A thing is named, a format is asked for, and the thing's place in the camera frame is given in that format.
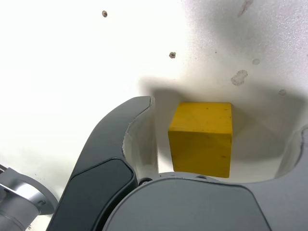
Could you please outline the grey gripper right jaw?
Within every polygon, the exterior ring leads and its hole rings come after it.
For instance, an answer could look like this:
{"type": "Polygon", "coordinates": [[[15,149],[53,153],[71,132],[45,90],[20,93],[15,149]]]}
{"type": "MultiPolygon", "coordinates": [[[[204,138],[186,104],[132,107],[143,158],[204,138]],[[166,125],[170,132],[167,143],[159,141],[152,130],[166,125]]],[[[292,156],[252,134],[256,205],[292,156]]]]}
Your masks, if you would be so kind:
{"type": "Polygon", "coordinates": [[[138,187],[113,210],[105,231],[305,231],[308,130],[295,134],[292,169],[274,179],[228,183],[164,177],[138,187]]]}

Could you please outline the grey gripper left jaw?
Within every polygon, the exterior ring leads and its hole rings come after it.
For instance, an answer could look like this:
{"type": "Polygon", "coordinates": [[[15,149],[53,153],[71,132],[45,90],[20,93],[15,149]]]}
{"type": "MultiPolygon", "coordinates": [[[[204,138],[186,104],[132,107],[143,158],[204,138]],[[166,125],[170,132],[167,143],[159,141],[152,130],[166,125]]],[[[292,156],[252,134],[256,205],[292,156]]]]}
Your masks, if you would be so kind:
{"type": "Polygon", "coordinates": [[[100,231],[114,208],[158,173],[155,99],[134,97],[93,129],[76,162],[50,231],[100,231]]]}

